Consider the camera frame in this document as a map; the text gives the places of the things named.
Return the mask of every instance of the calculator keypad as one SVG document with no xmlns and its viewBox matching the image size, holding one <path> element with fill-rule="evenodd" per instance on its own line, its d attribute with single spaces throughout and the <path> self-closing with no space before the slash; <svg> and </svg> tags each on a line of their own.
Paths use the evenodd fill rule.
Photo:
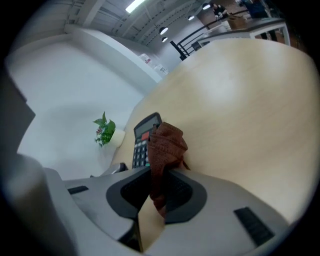
<svg viewBox="0 0 320 256">
<path fill-rule="evenodd" d="M 147 141 L 134 145 L 132 168 L 150 166 L 148 159 Z"/>
</svg>

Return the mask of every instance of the cardboard box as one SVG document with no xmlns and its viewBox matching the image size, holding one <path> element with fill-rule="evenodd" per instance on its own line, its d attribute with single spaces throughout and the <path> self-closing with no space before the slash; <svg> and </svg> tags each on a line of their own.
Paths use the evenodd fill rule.
<svg viewBox="0 0 320 256">
<path fill-rule="evenodd" d="M 230 16 L 228 23 L 232 30 L 244 29 L 246 27 L 245 19 L 239 16 Z"/>
</svg>

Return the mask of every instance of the calculator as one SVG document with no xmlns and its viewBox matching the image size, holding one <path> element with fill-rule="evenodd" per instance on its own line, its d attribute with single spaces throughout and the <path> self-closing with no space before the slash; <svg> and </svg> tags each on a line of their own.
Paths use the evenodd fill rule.
<svg viewBox="0 0 320 256">
<path fill-rule="evenodd" d="M 147 142 L 152 133 L 154 125 L 159 127 L 162 123 L 159 113 L 153 113 L 139 122 L 133 129 L 134 131 L 134 149 L 132 168 L 150 166 L 147 150 Z"/>
</svg>

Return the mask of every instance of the desk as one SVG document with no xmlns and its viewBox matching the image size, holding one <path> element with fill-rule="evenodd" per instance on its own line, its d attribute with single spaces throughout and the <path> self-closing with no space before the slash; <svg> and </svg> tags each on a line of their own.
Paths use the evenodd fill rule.
<svg viewBox="0 0 320 256">
<path fill-rule="evenodd" d="M 132 165 L 134 127 L 153 112 L 183 130 L 191 170 L 235 182 L 292 223 L 319 181 L 319 75 L 300 50 L 269 40 L 217 40 L 188 57 L 133 110 L 113 163 Z M 146 248 L 163 229 L 147 199 Z"/>
<path fill-rule="evenodd" d="M 209 42 L 219 39 L 226 38 L 251 38 L 254 39 L 256 36 L 262 33 L 282 29 L 284 35 L 284 43 L 290 46 L 290 36 L 287 28 L 286 21 L 282 18 L 254 18 L 246 20 L 245 28 L 236 29 L 226 32 L 220 32 L 213 30 L 212 32 L 207 32 L 203 37 L 201 37 L 197 42 L 203 47 Z"/>
</svg>

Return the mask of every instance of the potted plant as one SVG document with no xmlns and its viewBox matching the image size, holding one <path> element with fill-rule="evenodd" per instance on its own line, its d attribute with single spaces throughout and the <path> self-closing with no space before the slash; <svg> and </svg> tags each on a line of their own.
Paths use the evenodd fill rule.
<svg viewBox="0 0 320 256">
<path fill-rule="evenodd" d="M 99 125 L 94 141 L 100 147 L 109 143 L 117 148 L 121 146 L 126 133 L 123 130 L 116 129 L 116 124 L 111 119 L 107 122 L 106 112 L 103 112 L 102 118 L 93 122 Z"/>
</svg>

